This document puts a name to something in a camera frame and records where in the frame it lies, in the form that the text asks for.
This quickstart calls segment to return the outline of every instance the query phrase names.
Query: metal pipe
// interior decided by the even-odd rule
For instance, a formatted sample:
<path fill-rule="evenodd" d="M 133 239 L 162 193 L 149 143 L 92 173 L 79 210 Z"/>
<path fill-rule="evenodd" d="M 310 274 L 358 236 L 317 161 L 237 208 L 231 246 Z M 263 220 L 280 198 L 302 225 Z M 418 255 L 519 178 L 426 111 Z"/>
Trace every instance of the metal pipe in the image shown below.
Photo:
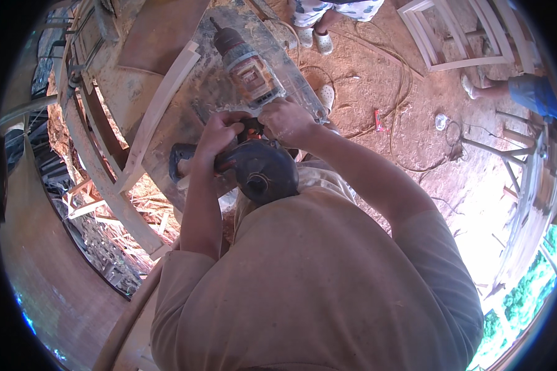
<path fill-rule="evenodd" d="M 522 193 L 520 193 L 520 185 L 518 184 L 518 179 L 516 179 L 516 175 L 514 174 L 512 167 L 510 167 L 510 163 L 504 158 L 502 158 L 502 160 L 505 165 L 505 168 L 507 169 L 507 172 L 510 174 L 510 179 L 512 180 L 512 183 L 516 188 L 516 195 L 518 196 L 518 198 L 522 198 Z"/>
<path fill-rule="evenodd" d="M 19 104 L 13 109 L 8 110 L 6 115 L 0 118 L 0 129 L 4 123 L 12 120 L 13 118 L 23 115 L 30 111 L 35 111 L 40 108 L 48 107 L 50 104 L 55 104 L 58 102 L 58 95 L 52 94 L 51 96 L 42 97 L 39 99 L 31 100 L 28 103 Z"/>
<path fill-rule="evenodd" d="M 539 244 L 539 250 L 541 250 L 542 255 L 545 256 L 546 261 L 549 262 L 549 264 L 551 265 L 551 268 L 553 268 L 553 271 L 555 271 L 555 275 L 557 275 L 557 265 L 555 265 L 555 262 L 553 261 L 553 259 L 551 259 L 551 254 L 549 253 L 549 250 L 546 249 L 546 247 L 543 243 Z"/>
<path fill-rule="evenodd" d="M 460 141 L 461 141 L 462 143 L 469 144 L 469 145 L 472 145 L 473 147 L 479 148 L 479 149 L 481 149 L 481 150 L 483 150 L 483 151 L 487 151 L 487 152 L 489 152 L 489 153 L 493 153 L 494 155 L 497 155 L 497 156 L 501 157 L 501 158 L 504 159 L 504 160 L 511 161 L 511 162 L 513 162 L 513 163 L 516 164 L 516 165 L 524 166 L 524 165 L 526 164 L 524 161 L 522 161 L 522 160 L 520 160 L 520 159 L 516 159 L 516 158 L 512 155 L 512 153 L 515 153 L 514 151 L 516 151 L 516 150 L 513 150 L 513 151 L 499 151 L 499 150 L 496 149 L 496 148 L 489 147 L 488 145 L 484 145 L 484 144 L 482 144 L 482 143 L 475 142 L 475 141 L 472 141 L 472 140 L 466 139 L 466 138 L 461 138 Z"/>

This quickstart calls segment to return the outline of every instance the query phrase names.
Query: white crocs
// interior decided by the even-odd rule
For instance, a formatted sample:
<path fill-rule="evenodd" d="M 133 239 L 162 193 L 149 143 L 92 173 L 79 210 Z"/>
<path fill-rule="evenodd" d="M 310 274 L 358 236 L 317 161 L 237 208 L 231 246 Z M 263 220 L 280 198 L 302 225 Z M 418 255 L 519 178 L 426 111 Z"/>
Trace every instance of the white crocs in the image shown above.
<path fill-rule="evenodd" d="M 332 105 L 334 104 L 334 89 L 330 85 L 323 85 L 316 90 L 319 102 L 327 109 L 328 115 L 332 112 Z"/>
<path fill-rule="evenodd" d="M 462 74 L 462 76 L 460 77 L 460 82 L 462 83 L 462 87 L 464 88 L 466 93 L 468 93 L 469 98 L 474 99 L 475 96 L 472 95 L 472 92 L 475 89 L 475 85 L 470 82 L 468 76 L 465 75 L 465 74 Z"/>
<path fill-rule="evenodd" d="M 313 38 L 318 43 L 318 50 L 321 55 L 328 55 L 334 50 L 334 44 L 330 38 L 330 34 L 326 32 L 325 35 L 319 35 L 315 30 L 313 30 Z"/>
<path fill-rule="evenodd" d="M 311 48 L 313 45 L 312 39 L 313 27 L 306 28 L 304 30 L 297 31 L 297 37 L 299 38 L 299 42 L 301 46 L 304 48 Z"/>

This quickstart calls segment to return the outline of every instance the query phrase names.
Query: green foliage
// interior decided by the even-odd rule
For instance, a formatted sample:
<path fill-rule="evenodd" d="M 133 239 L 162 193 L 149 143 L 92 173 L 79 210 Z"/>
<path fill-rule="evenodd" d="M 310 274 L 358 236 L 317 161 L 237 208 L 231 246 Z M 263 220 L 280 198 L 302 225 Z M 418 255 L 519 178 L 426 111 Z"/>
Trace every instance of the green foliage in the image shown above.
<path fill-rule="evenodd" d="M 493 310 L 485 315 L 485 323 L 483 324 L 483 338 L 492 338 L 498 329 L 501 328 L 501 321 Z"/>
<path fill-rule="evenodd" d="M 545 246 L 557 264 L 557 226 L 549 228 L 546 238 L 552 246 L 546 243 Z M 472 370 L 477 366 L 487 368 L 509 349 L 540 311 L 556 281 L 551 265 L 539 252 L 527 273 L 503 300 L 502 308 L 509 326 L 507 323 L 502 325 L 505 319 L 498 318 L 493 311 L 485 315 L 483 341 L 467 369 Z"/>

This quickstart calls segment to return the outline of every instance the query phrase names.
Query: t-shirt sleeve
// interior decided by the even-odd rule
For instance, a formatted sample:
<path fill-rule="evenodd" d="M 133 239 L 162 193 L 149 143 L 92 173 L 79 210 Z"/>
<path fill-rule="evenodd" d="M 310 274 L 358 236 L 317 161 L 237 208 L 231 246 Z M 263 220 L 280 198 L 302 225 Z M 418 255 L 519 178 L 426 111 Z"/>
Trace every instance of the t-shirt sleeve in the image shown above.
<path fill-rule="evenodd" d="M 196 252 L 174 250 L 167 253 L 151 327 L 153 360 L 161 370 L 177 367 L 179 317 L 190 293 L 214 264 L 211 257 Z"/>
<path fill-rule="evenodd" d="M 404 224 L 395 242 L 433 292 L 468 365 L 483 338 L 483 312 L 446 220 L 438 211 L 421 212 Z"/>

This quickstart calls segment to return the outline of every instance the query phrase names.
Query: hand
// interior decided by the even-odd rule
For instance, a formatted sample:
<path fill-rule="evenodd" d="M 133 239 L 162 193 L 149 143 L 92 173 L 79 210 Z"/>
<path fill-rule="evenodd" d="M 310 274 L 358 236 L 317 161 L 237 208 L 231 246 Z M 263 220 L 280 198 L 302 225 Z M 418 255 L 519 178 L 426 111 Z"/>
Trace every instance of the hand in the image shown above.
<path fill-rule="evenodd" d="M 252 117 L 252 115 L 244 111 L 223 111 L 212 114 L 204 127 L 200 142 L 196 147 L 195 156 L 198 156 L 198 158 L 204 157 L 208 160 L 214 159 L 231 143 L 236 135 L 244 130 L 244 124 L 239 120 L 249 117 Z"/>
<path fill-rule="evenodd" d="M 292 97 L 275 98 L 262 107 L 258 121 L 271 131 L 271 136 L 289 148 L 304 149 L 312 131 L 320 127 Z"/>

